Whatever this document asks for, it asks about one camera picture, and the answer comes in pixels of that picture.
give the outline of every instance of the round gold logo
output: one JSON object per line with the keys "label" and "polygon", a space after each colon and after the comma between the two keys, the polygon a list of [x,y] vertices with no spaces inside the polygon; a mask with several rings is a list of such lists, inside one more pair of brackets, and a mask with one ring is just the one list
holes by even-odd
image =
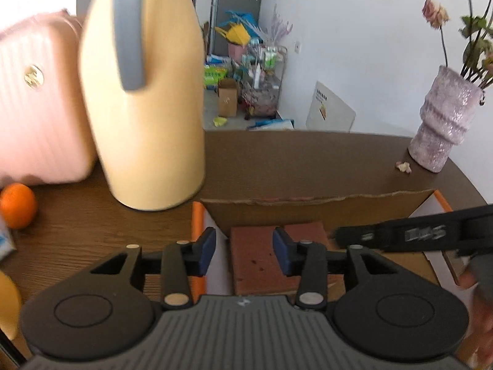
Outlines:
{"label": "round gold logo", "polygon": [[38,88],[44,83],[44,76],[37,66],[31,65],[24,72],[24,81],[30,88]]}

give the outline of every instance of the orange fruit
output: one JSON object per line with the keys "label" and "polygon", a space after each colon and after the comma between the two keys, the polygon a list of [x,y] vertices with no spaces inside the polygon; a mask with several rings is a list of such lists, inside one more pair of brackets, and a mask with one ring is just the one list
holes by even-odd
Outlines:
{"label": "orange fruit", "polygon": [[12,229],[22,229],[33,221],[38,203],[34,192],[26,185],[13,183],[0,193],[0,214]]}

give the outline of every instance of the yellow kettle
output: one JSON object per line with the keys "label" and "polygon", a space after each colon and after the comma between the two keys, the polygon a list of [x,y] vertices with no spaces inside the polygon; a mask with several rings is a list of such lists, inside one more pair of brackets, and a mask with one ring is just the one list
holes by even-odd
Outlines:
{"label": "yellow kettle", "polygon": [[205,177],[204,45],[191,0],[92,0],[79,72],[110,190],[138,210],[192,197]]}

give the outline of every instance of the pink bag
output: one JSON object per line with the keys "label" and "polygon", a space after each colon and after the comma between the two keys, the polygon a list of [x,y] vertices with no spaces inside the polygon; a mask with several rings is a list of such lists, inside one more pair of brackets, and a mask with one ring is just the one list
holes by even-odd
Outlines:
{"label": "pink bag", "polygon": [[96,149],[78,77],[82,26],[63,10],[0,32],[0,187],[70,183]]}

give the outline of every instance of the pink textured vase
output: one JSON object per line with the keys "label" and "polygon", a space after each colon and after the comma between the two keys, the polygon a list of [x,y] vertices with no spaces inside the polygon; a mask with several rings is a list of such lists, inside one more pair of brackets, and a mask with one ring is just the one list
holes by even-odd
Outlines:
{"label": "pink textured vase", "polygon": [[439,173],[454,145],[464,141],[483,90],[458,73],[440,66],[420,114],[423,120],[409,154],[421,166]]}

